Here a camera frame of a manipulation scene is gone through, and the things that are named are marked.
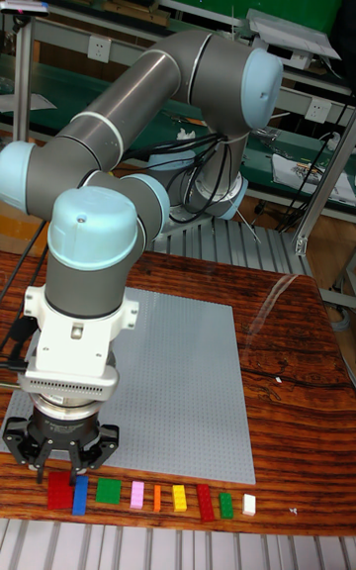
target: power outlet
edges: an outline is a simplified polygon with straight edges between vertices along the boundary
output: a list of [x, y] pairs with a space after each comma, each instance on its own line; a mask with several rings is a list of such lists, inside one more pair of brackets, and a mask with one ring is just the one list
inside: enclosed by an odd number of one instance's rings
[[88, 57], [98, 62], [109, 62], [111, 40], [101, 36], [90, 36]]
[[311, 122], [317, 122], [318, 124], [323, 124], [326, 122], [326, 118], [330, 110], [331, 102], [328, 102], [327, 99], [312, 98], [305, 119], [308, 119]]

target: orange lego brick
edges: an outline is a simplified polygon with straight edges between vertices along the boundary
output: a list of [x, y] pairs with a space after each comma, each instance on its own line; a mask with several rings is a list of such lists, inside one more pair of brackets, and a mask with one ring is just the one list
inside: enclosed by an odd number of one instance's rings
[[160, 511], [160, 486], [159, 486], [159, 484], [154, 485], [153, 510], [156, 513], [159, 513], [159, 511]]

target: paper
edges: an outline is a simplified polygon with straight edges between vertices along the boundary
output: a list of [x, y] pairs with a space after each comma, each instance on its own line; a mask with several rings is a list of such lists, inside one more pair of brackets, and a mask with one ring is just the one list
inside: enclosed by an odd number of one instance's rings
[[[273, 180], [275, 183], [288, 185], [288, 187], [293, 187], [293, 189], [296, 190], [301, 187], [307, 173], [307, 169], [304, 166], [301, 166], [296, 161], [284, 158], [279, 154], [273, 154], [272, 168]], [[310, 174], [308, 181], [303, 188], [303, 191], [307, 194], [312, 194], [321, 180], [324, 168], [318, 166], [317, 169], [320, 170], [320, 172], [313, 172]], [[329, 198], [331, 201], [338, 201], [339, 203], [356, 206], [356, 196], [345, 172], [342, 172], [339, 176]]]
[[247, 18], [251, 31], [258, 33], [268, 45], [303, 50], [316, 55], [340, 59], [328, 41], [327, 35], [322, 32], [264, 14], [256, 9], [249, 9]]
[[[0, 113], [12, 113], [15, 110], [15, 95], [0, 95]], [[39, 111], [46, 108], [56, 108], [43, 95], [31, 95], [31, 110]]]

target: wooden tabletop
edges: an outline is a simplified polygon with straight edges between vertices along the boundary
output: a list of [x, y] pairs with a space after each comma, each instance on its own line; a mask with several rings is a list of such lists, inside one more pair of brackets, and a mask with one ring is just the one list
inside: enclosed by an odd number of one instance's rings
[[[17, 258], [0, 255], [8, 276]], [[1, 305], [0, 339], [35, 265], [34, 259], [26, 260]], [[37, 284], [44, 282], [45, 269]], [[68, 463], [49, 461], [44, 482], [37, 485], [35, 473], [2, 453], [0, 517], [256, 533], [355, 534], [356, 396], [314, 281], [307, 276], [146, 253], [133, 267], [128, 286], [232, 306], [256, 485], [210, 481], [216, 520], [201, 523], [197, 479], [103, 466], [89, 474], [85, 517], [74, 518], [70, 511], [46, 509], [47, 472], [68, 468]], [[3, 371], [0, 377], [9, 379]], [[9, 399], [1, 391], [1, 418]], [[123, 481], [119, 505], [95, 503], [98, 477]], [[139, 512], [130, 510], [132, 480], [145, 483]], [[153, 512], [154, 483], [162, 485], [160, 514]], [[185, 514], [173, 512], [174, 483], [186, 485]], [[232, 494], [232, 521], [219, 519], [220, 491]], [[256, 496], [253, 518], [241, 514], [244, 493]]]

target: gray baseplate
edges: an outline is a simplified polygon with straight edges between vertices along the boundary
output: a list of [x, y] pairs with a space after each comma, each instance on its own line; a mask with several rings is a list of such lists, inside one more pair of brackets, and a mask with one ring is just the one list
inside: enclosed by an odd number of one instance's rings
[[[99, 418], [120, 427], [120, 447], [107, 464], [255, 484], [232, 308], [127, 295], [139, 314], [114, 342], [121, 380]], [[31, 410], [28, 395], [15, 392], [6, 419]]]

